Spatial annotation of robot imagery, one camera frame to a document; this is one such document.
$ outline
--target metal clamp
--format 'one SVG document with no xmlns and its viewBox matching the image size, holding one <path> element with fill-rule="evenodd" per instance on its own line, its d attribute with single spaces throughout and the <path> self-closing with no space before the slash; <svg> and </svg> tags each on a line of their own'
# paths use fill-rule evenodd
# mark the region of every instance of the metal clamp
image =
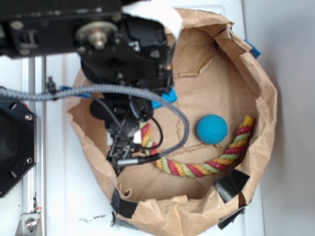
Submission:
<svg viewBox="0 0 315 236">
<path fill-rule="evenodd" d="M 40 213 L 22 214 L 15 236 L 42 236 Z"/>
</svg>

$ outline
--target braided rope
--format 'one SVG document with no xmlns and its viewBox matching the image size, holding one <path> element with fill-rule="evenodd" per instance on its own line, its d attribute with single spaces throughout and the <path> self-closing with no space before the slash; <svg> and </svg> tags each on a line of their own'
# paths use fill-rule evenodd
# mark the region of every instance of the braided rope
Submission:
<svg viewBox="0 0 315 236">
<path fill-rule="evenodd" d="M 169 174 L 173 174 L 180 177 L 203 177 L 212 174 L 216 174 L 222 170 L 225 170 L 231 165 L 245 149 L 245 144 L 248 142 L 251 135 L 252 126 L 255 119 L 251 116 L 245 116 L 244 121 L 240 124 L 239 129 L 236 131 L 236 137 L 227 149 L 224 150 L 224 154 L 206 163 L 188 164 L 171 161 L 165 156 L 161 159 L 154 161 L 153 164 L 160 170 Z M 150 123 L 140 123 L 142 146 L 151 148 L 156 146 L 151 131 Z M 154 155 L 158 153 L 158 150 L 146 150 L 146 155 Z"/>
</svg>

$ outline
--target crumpled paper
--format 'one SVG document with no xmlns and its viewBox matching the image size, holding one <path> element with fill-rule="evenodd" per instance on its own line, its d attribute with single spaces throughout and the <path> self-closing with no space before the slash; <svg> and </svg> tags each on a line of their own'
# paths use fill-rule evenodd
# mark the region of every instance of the crumpled paper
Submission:
<svg viewBox="0 0 315 236">
<path fill-rule="evenodd" d="M 269 162 L 277 122 L 277 91 L 250 54 L 251 46 L 231 30 L 233 23 L 215 13 L 178 12 L 184 25 L 173 60 L 175 105 L 188 117 L 190 135 L 168 158 L 201 163 L 218 157 L 232 142 L 244 116 L 251 115 L 256 121 L 243 158 L 219 174 L 201 178 L 173 176 L 151 163 L 127 167 L 117 178 L 106 160 L 109 147 L 104 122 L 91 116 L 91 101 L 69 99 L 66 114 L 107 198 L 111 200 L 116 188 L 123 199 L 138 202 L 131 219 L 119 218 L 157 236 L 195 236 L 249 204 Z M 75 86 L 88 83 L 80 71 Z M 227 137 L 217 145 L 203 144 L 195 134 L 197 122 L 207 114 L 217 114 L 228 124 Z M 165 108 L 157 109 L 154 116 L 164 131 L 161 149 L 173 146 L 183 134 L 183 124 Z M 154 128 L 153 137 L 158 141 Z M 213 183 L 233 168 L 250 179 L 243 191 L 225 204 Z"/>
</svg>

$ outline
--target gray cable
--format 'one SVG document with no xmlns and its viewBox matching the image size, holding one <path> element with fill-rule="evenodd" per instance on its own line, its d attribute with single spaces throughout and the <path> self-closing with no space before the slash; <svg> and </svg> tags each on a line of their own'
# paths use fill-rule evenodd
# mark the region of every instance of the gray cable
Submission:
<svg viewBox="0 0 315 236">
<path fill-rule="evenodd" d="M 184 123 L 185 131 L 182 140 L 179 141 L 175 146 L 159 153 L 160 157 L 166 156 L 171 152 L 182 147 L 188 139 L 189 134 L 189 122 L 186 116 L 171 103 L 161 98 L 157 94 L 150 92 L 148 90 L 140 88 L 125 87 L 120 85 L 91 85 L 83 86 L 78 88 L 72 88 L 69 90 L 60 90 L 56 94 L 52 95 L 51 93 L 42 93 L 42 94 L 30 94 L 25 92 L 14 91 L 10 89 L 0 88 L 0 97 L 11 98 L 15 100 L 28 100 L 28 101 L 48 101 L 55 100 L 59 98 L 66 98 L 70 96 L 80 96 L 82 94 L 90 93 L 118 93 L 118 94 L 127 94 L 131 96 L 141 97 L 151 101 L 155 101 L 170 109 L 174 114 L 176 114 Z"/>
</svg>

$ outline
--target white wall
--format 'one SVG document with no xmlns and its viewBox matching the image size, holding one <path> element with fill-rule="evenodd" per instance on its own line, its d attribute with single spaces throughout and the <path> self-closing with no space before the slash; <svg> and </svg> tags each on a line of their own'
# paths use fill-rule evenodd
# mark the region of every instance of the white wall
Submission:
<svg viewBox="0 0 315 236">
<path fill-rule="evenodd" d="M 279 90 L 261 181 L 266 236 L 315 235 L 315 1 L 243 0 L 247 39 Z"/>
</svg>

